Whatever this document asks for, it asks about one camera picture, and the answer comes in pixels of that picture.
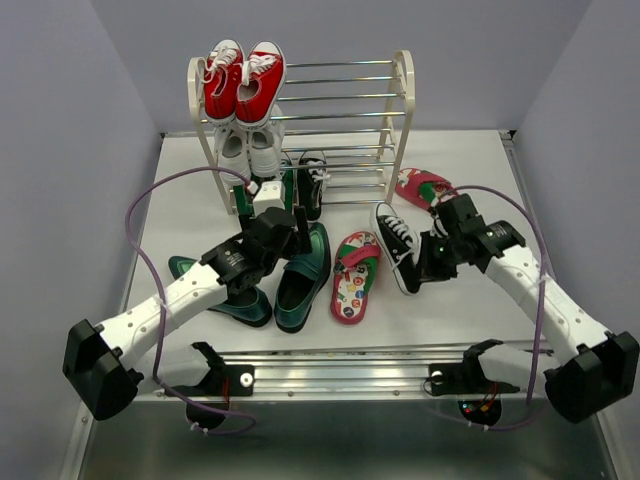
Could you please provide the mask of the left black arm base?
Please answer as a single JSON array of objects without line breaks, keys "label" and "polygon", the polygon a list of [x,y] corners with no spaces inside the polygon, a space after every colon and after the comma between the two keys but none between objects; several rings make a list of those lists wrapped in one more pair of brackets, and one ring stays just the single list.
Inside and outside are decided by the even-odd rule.
[{"label": "left black arm base", "polygon": [[227,365],[210,370],[197,385],[170,387],[165,394],[185,403],[186,420],[192,431],[205,436],[235,435],[245,433],[257,424],[252,414],[231,405],[234,397],[251,397],[254,384],[253,365]]}]

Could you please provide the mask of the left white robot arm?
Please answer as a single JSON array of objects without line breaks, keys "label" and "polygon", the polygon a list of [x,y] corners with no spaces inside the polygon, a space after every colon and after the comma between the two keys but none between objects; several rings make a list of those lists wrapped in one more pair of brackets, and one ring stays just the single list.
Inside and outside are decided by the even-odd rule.
[{"label": "left white robot arm", "polygon": [[267,208],[156,295],[97,325],[76,323],[67,337],[64,376],[95,419],[119,414],[139,393],[136,365],[149,350],[160,352],[167,334],[252,289],[279,260],[310,250],[303,208]]}]

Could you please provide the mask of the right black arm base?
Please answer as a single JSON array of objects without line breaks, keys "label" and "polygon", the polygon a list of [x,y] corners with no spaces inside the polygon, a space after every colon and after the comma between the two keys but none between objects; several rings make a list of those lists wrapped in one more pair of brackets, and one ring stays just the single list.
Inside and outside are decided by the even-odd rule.
[{"label": "right black arm base", "polygon": [[422,390],[433,397],[455,396],[463,419],[487,428],[501,418],[501,395],[520,392],[509,383],[471,376],[461,362],[430,364]]}]

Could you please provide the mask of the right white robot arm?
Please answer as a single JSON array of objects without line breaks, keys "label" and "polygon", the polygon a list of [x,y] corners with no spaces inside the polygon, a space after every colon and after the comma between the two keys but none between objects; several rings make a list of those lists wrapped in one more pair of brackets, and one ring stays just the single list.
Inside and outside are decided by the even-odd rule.
[{"label": "right white robot arm", "polygon": [[534,324],[531,350],[489,339],[469,347],[458,363],[432,366],[430,393],[480,394],[488,387],[545,397],[577,424],[629,396],[639,363],[639,343],[615,334],[548,276],[524,237],[508,222],[485,223],[467,194],[430,207],[442,233],[422,233],[423,282],[445,281],[460,265],[476,267],[502,288]]}]

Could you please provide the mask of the black canvas sneaker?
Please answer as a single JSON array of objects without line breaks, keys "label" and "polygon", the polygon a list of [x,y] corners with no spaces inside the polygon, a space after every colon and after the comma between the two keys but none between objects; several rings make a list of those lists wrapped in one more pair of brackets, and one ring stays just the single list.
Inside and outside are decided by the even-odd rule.
[{"label": "black canvas sneaker", "polygon": [[322,199],[330,174],[323,151],[305,151],[296,170],[298,204],[305,209],[309,221],[317,221],[322,213]]},{"label": "black canvas sneaker", "polygon": [[386,202],[373,207],[371,226],[398,287],[405,295],[416,294],[420,288],[418,235]]}]

